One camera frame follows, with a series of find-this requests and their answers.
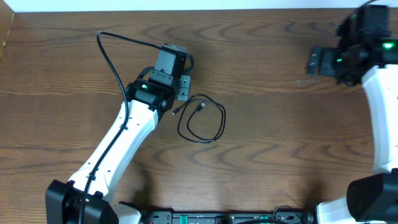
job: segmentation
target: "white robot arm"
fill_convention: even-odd
[[[362,77],[371,111],[373,172],[398,168],[398,65],[374,66]]]
[[[159,49],[155,67],[145,68],[125,90],[102,47],[100,34]],[[97,41],[123,91],[124,102],[111,129],[83,166],[66,184],[54,180],[48,187],[47,223],[138,223],[139,211],[123,204],[112,208],[109,203],[143,140],[172,108],[175,99],[188,100],[188,73],[193,68],[193,58],[184,47],[168,44],[158,47],[107,32],[99,32]],[[187,58],[191,66],[184,69]],[[150,77],[144,80],[147,73]]]
[[[127,129],[122,132],[100,164],[95,175],[95,180],[92,181],[88,191],[91,195],[94,195],[95,192],[101,192],[103,194],[103,200],[109,203],[113,200],[114,193],[116,192],[120,178],[126,170],[127,165],[130,163],[143,140],[155,129],[158,122],[157,110],[150,110],[148,104],[132,100],[129,102],[129,110],[130,114],[126,126]],[[69,178],[69,181],[74,181],[74,188],[81,191],[85,189],[89,173],[93,170],[93,166],[96,164],[105,148],[109,145],[112,138],[119,131],[123,124],[125,114],[123,103],[118,117],[95,152],[83,166]]]
[[[374,137],[373,172],[391,173],[398,168],[398,65],[374,66],[362,77],[371,111]],[[355,224],[347,198],[317,206],[319,224]]]
[[[315,47],[308,73],[362,84],[374,136],[374,176],[352,182],[346,197],[317,206],[318,224],[398,221],[398,47],[387,6],[364,5],[339,26],[335,49]]]

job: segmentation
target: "black cable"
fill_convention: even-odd
[[[262,220],[262,219],[255,219],[255,220],[249,220],[249,221],[245,221],[245,222],[241,222],[238,224],[259,224],[259,223],[273,223],[273,224],[289,224],[287,222],[283,222],[280,220]]]
[[[149,67],[146,67],[146,68],[142,69],[141,73],[138,75],[138,78],[144,78],[144,76],[146,74],[148,74],[148,72],[150,72],[154,68],[155,67],[153,67],[153,66],[149,66]]]
[[[282,206],[280,206],[279,208],[275,209],[274,213],[272,214],[272,218],[273,218],[273,219],[276,220],[276,214],[278,213],[278,210],[281,209],[281,208],[290,208],[290,209],[293,210],[293,208],[292,208],[291,206],[282,205]],[[302,217],[301,217],[300,215],[298,215],[297,212],[294,211],[294,213],[296,214],[296,217],[297,217],[300,221],[302,221]]]
[[[197,97],[197,96],[205,97],[205,98],[207,98],[208,100],[193,99],[194,97]],[[197,106],[196,110],[195,110],[195,111],[191,114],[191,116],[189,117],[188,122],[187,122],[187,128],[188,128],[188,131],[189,131],[193,136],[195,136],[197,139],[199,139],[199,140],[201,140],[201,141],[197,141],[197,140],[193,140],[193,139],[190,139],[190,138],[188,138],[188,137],[185,137],[185,136],[184,136],[183,134],[181,134],[181,132],[180,132],[180,123],[181,123],[182,116],[184,115],[184,112],[185,112],[185,110],[187,109],[187,106],[188,106],[191,102],[194,102],[194,101],[199,101],[199,102],[201,102],[201,103]],[[219,111],[221,112],[221,124],[220,124],[220,128],[218,129],[217,134],[216,134],[213,138],[211,138],[211,139],[199,137],[197,134],[193,133],[193,131],[189,128],[189,122],[191,121],[193,115],[195,115],[197,112],[199,112],[199,111],[205,106],[205,103],[213,103],[214,105],[216,105],[216,107],[217,107],[217,108],[219,109]],[[221,137],[221,135],[224,133],[225,121],[226,121],[226,111],[225,111],[225,107],[224,107],[223,105],[221,105],[221,104],[215,102],[215,101],[214,101],[213,99],[211,99],[209,96],[204,95],[204,94],[195,94],[195,95],[193,95],[193,96],[192,96],[188,101],[186,101],[182,106],[180,106],[180,107],[178,107],[177,109],[175,109],[175,110],[173,111],[173,115],[177,114],[183,107],[184,107],[184,109],[182,110],[182,113],[181,113],[181,116],[180,116],[180,119],[179,119],[178,125],[177,125],[177,132],[178,132],[178,134],[179,134],[181,137],[183,137],[183,138],[186,139],[187,141],[194,142],[194,143],[199,143],[199,144],[209,144],[209,143],[211,143],[211,142],[213,142],[213,141],[217,141],[217,140]]]
[[[90,172],[90,174],[88,176],[88,180],[87,180],[87,183],[86,183],[86,186],[85,186],[85,190],[84,190],[83,195],[81,197],[81,205],[80,205],[80,209],[79,209],[79,224],[83,224],[85,207],[86,207],[86,198],[87,198],[88,190],[90,188],[91,181],[93,181],[93,179],[95,177],[95,172],[98,170],[98,167],[100,166],[102,160],[105,158],[106,154],[112,148],[113,144],[116,142],[116,140],[118,139],[120,134],[123,132],[123,130],[125,128],[127,129],[126,125],[127,125],[127,122],[129,121],[129,104],[127,102],[126,91],[124,89],[122,80],[119,77],[119,74],[117,73],[115,67],[113,66],[113,64],[111,62],[111,60],[109,59],[108,55],[106,54],[106,52],[104,50],[104,47],[102,46],[101,39],[100,39],[100,35],[101,34],[102,35],[109,35],[111,37],[116,37],[116,38],[119,38],[119,39],[122,39],[122,40],[127,40],[127,41],[134,42],[134,43],[137,43],[137,44],[142,44],[142,45],[146,45],[146,46],[149,46],[149,47],[155,47],[157,49],[160,49],[159,46],[154,45],[154,44],[150,44],[150,43],[147,43],[147,42],[143,42],[143,41],[139,41],[139,40],[133,40],[133,39],[130,39],[130,38],[127,38],[127,37],[123,37],[123,36],[117,35],[117,34],[112,34],[112,33],[109,33],[109,32],[103,32],[103,31],[97,32],[98,47],[101,50],[102,54],[104,55],[104,58],[105,58],[106,62],[108,63],[109,67],[111,68],[111,70],[113,72],[113,75],[115,76],[116,80],[118,81],[118,84],[119,84],[119,87],[120,87],[120,90],[121,90],[122,96],[123,96],[124,107],[126,109],[126,115],[124,117],[123,124],[121,125],[119,131],[113,137],[113,139],[110,142],[110,144],[106,147],[104,153],[102,153],[101,157],[98,159],[98,161],[95,164],[93,170]]]
[[[366,2],[366,3],[364,3],[364,4],[363,4],[362,6],[360,6],[360,7],[364,7],[365,5],[371,4],[371,3],[375,2],[375,1],[378,1],[378,0],[370,0],[370,1]]]

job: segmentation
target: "wood grain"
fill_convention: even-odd
[[[0,223],[45,222],[48,185],[66,181],[111,126],[122,99],[96,45],[98,30],[186,46],[195,58],[191,93],[227,110],[224,135],[209,145],[180,138],[178,118],[166,114],[114,203],[248,211],[344,196],[352,180],[371,175],[366,96],[360,86],[310,79],[305,64],[314,45],[336,44],[334,28],[349,12],[17,14],[0,63]],[[398,11],[391,14],[396,29]],[[156,50],[104,42],[125,85],[156,60]],[[196,132],[212,134],[207,126],[219,120],[212,112],[192,121]]]

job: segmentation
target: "green terminal block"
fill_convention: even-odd
[[[180,224],[188,224],[188,215],[181,215],[180,216]]]
[[[260,219],[268,219],[268,216],[266,216],[266,215],[260,216]]]

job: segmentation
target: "white wall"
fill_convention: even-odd
[[[4,0],[14,12],[358,7],[368,0]],[[398,7],[398,0],[377,4]]]

